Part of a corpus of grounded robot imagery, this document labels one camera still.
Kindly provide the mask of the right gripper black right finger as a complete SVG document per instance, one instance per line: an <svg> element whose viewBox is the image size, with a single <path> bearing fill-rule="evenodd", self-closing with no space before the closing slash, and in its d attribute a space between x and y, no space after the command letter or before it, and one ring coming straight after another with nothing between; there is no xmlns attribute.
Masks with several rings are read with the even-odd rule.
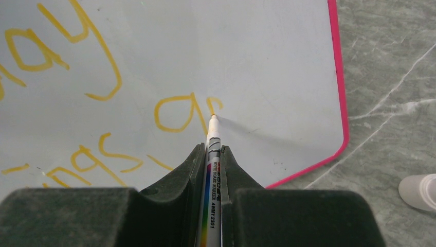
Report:
<svg viewBox="0 0 436 247"><path fill-rule="evenodd" d="M367 201L348 190L266 189L221 149L223 246L384 246Z"/></svg>

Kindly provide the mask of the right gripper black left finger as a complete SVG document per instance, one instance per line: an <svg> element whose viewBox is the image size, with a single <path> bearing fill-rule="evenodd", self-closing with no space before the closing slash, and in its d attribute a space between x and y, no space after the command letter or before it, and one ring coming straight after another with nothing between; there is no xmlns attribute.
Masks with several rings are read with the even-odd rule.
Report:
<svg viewBox="0 0 436 247"><path fill-rule="evenodd" d="M26 188L1 202L1 246L194 246L205 145L149 187Z"/></svg>

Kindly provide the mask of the white marker pen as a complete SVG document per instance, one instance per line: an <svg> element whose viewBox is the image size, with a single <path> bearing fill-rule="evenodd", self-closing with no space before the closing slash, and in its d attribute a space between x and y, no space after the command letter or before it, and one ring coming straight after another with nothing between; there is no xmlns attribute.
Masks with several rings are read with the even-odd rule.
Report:
<svg viewBox="0 0 436 247"><path fill-rule="evenodd" d="M205 148L204 183L196 246L221 246L221 138L219 120L209 120Z"/></svg>

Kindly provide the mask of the red-framed whiteboard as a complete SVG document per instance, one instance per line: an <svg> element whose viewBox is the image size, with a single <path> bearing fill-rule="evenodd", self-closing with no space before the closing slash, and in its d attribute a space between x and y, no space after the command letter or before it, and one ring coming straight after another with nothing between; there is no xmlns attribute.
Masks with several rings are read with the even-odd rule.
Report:
<svg viewBox="0 0 436 247"><path fill-rule="evenodd" d="M336 1L1 1L1 197L145 188L206 139L273 188L349 141Z"/></svg>

